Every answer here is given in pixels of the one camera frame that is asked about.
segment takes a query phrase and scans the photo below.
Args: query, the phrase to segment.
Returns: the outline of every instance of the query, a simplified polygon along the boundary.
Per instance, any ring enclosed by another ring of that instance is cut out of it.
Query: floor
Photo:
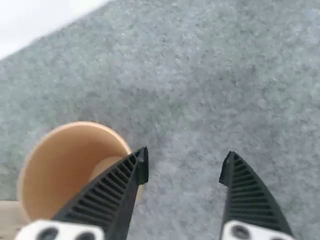
[[[298,240],[320,226],[316,0],[117,0],[0,61],[0,200],[25,155],[72,121],[148,146],[128,239],[218,240],[237,151]]]

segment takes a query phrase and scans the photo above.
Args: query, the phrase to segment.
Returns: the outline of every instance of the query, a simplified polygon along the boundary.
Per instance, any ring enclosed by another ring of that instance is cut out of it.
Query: screw hole
[[[95,240],[95,235],[91,232],[81,233],[75,240]]]
[[[250,233],[246,227],[236,225],[232,229],[232,235],[241,240],[249,240]]]
[[[58,235],[58,230],[54,227],[49,227],[42,230],[38,234],[36,240],[54,240],[57,235]]]

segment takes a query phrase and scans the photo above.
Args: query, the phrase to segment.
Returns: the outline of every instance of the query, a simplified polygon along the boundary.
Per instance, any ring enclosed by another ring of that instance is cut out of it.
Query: wooden surface
[[[0,201],[0,240],[13,240],[25,224],[17,201]]]

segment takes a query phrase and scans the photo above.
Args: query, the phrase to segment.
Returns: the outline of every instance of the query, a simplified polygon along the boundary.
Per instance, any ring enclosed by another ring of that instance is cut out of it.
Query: gray carpet
[[[40,137],[88,120],[149,148],[129,240],[217,240],[229,150],[318,240],[319,66],[316,0],[112,2],[0,62],[0,199]]]

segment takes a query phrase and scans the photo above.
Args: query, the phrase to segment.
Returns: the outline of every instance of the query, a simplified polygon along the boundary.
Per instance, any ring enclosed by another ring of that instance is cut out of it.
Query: tan cup
[[[73,122],[49,132],[21,169],[17,197],[27,221],[50,219],[97,175],[131,153],[112,129]],[[141,196],[139,186],[137,198]]]

